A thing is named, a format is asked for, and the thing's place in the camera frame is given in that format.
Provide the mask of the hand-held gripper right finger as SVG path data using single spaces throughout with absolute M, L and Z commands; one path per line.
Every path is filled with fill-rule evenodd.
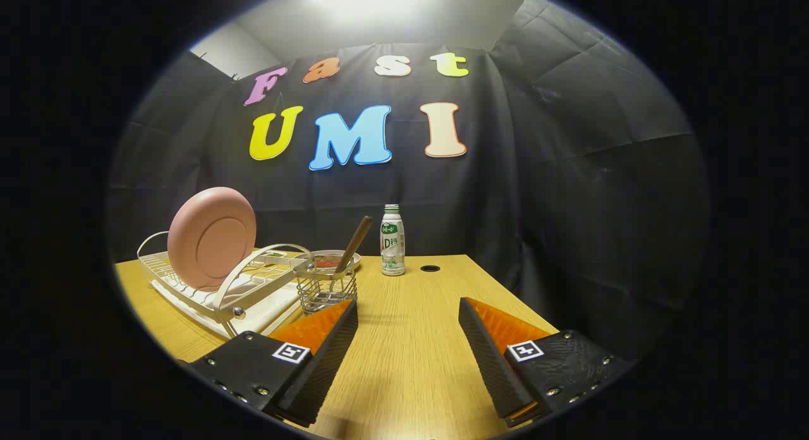
M 460 299 L 458 322 L 508 427 L 580 405 L 633 366 L 578 331 L 550 333 L 473 298 Z

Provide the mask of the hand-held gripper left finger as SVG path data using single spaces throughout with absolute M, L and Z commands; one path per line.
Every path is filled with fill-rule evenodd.
M 357 328 L 355 300 L 343 301 L 271 334 L 238 334 L 190 362 L 190 372 L 238 403 L 307 427 L 315 423 Z

